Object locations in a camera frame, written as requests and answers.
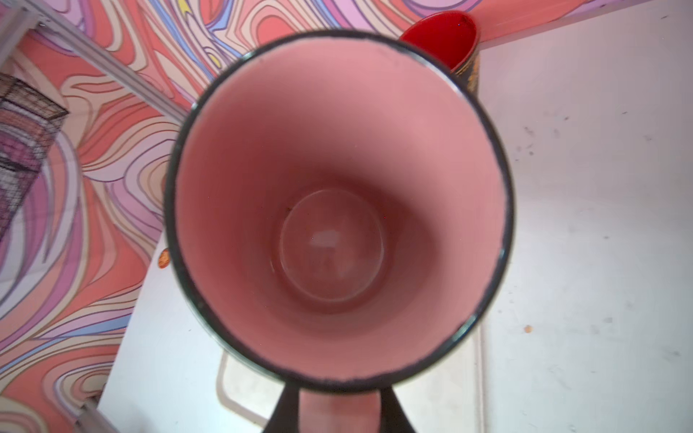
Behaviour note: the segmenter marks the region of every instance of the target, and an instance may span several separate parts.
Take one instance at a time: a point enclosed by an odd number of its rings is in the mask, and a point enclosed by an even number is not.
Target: wavy pattern
[[[71,432],[105,384],[162,229],[177,126],[59,41],[3,71],[71,112],[0,242],[0,431]]]
[[[471,11],[482,39],[557,19],[585,0],[47,0],[97,44],[188,108],[235,59],[318,28],[399,36],[440,10]]]

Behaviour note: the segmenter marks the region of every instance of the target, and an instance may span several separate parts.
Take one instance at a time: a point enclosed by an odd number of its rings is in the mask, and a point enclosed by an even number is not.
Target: white table
[[[692,80],[690,0],[482,52],[518,202],[487,431],[693,431]],[[219,403],[221,353],[150,272],[99,409],[122,433],[257,432]]]

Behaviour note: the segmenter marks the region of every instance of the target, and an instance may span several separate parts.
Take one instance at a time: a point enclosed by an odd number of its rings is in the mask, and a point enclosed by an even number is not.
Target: mesh basket
[[[0,73],[0,239],[41,171],[68,111]]]

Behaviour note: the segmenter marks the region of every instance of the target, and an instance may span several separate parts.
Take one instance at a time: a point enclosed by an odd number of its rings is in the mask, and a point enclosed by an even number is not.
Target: mug
[[[472,15],[447,10],[417,21],[399,39],[443,62],[471,93],[477,95],[480,37],[479,26]]]
[[[286,383],[265,433],[413,432],[392,385],[486,311],[514,197],[498,135],[450,70],[323,30],[214,80],[174,145],[164,216],[198,318]]]

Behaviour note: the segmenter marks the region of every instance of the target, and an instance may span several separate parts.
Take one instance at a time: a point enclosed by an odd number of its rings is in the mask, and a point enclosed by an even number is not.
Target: mug bottom
[[[372,287],[385,239],[375,208],[341,188],[303,196],[279,234],[279,261],[291,286],[317,303],[344,303]]]

